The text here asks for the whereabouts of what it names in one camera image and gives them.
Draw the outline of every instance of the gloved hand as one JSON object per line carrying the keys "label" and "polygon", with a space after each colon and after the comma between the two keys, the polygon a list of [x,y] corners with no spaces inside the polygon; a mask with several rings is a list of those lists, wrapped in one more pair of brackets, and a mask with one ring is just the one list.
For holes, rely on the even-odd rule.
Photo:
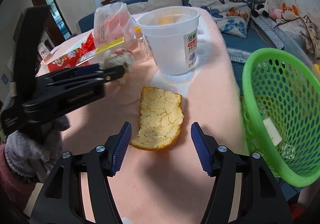
{"label": "gloved hand", "polygon": [[7,137],[4,155],[16,179],[23,183],[39,182],[36,171],[30,162],[42,163],[47,175],[62,153],[61,131],[69,128],[69,121],[62,116],[52,121],[44,145],[30,139],[27,134],[15,131]]}

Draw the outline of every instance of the metal screw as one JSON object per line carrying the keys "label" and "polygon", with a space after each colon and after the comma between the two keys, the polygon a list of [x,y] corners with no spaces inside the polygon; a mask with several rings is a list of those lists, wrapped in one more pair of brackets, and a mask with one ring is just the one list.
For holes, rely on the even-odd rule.
{"label": "metal screw", "polygon": [[219,150],[220,152],[224,153],[224,152],[227,151],[227,148],[224,147],[224,146],[219,146],[219,147],[218,147],[218,150]]}
{"label": "metal screw", "polygon": [[69,158],[70,155],[71,155],[70,152],[64,152],[64,153],[62,154],[62,158],[64,158],[64,159]]}
{"label": "metal screw", "polygon": [[97,152],[103,152],[104,149],[105,149],[104,146],[97,146],[97,147],[96,147],[96,151],[97,151]]}
{"label": "metal screw", "polygon": [[253,153],[252,157],[255,159],[259,159],[261,157],[261,155],[259,153]]}

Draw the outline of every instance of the plastic basket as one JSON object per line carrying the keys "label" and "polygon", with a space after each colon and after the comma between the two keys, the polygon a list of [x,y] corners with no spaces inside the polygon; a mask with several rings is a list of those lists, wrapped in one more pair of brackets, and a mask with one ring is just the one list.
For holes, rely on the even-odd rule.
{"label": "plastic basket", "polygon": [[[249,152],[259,152],[275,176],[296,187],[320,176],[320,84],[293,55],[272,48],[252,53],[244,66],[242,113]],[[270,117],[282,141],[264,126]]]}

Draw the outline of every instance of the tablecloth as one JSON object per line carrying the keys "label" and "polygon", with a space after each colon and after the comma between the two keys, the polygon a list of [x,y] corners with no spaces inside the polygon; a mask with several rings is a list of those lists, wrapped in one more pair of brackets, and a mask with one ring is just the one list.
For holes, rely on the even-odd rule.
{"label": "tablecloth", "polygon": [[[133,66],[126,85],[105,84],[105,97],[68,114],[70,129],[63,133],[63,148],[74,155],[86,153],[117,134],[123,123],[138,132],[140,93],[144,85],[178,92],[183,96],[184,121],[176,143],[160,151],[128,147],[121,170],[108,178],[121,217],[133,224],[196,224],[206,209],[214,178],[202,168],[190,136],[193,122],[199,122],[207,135],[235,153],[247,154],[241,119],[239,90],[236,85],[226,44],[212,16],[205,10],[198,27],[196,68],[180,76],[162,74],[154,60]],[[65,42],[53,58],[78,47],[90,32]],[[241,176],[237,175],[235,219],[240,197]],[[82,174],[85,214],[94,221],[86,174]]]}

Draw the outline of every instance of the doorway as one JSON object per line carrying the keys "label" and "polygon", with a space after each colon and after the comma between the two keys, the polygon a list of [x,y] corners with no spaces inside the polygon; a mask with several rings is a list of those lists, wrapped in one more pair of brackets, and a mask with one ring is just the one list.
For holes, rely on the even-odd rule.
{"label": "doorway", "polygon": [[50,15],[44,26],[45,31],[55,46],[60,45],[71,35],[71,32],[61,15],[56,0],[31,0],[34,6],[49,5]]}

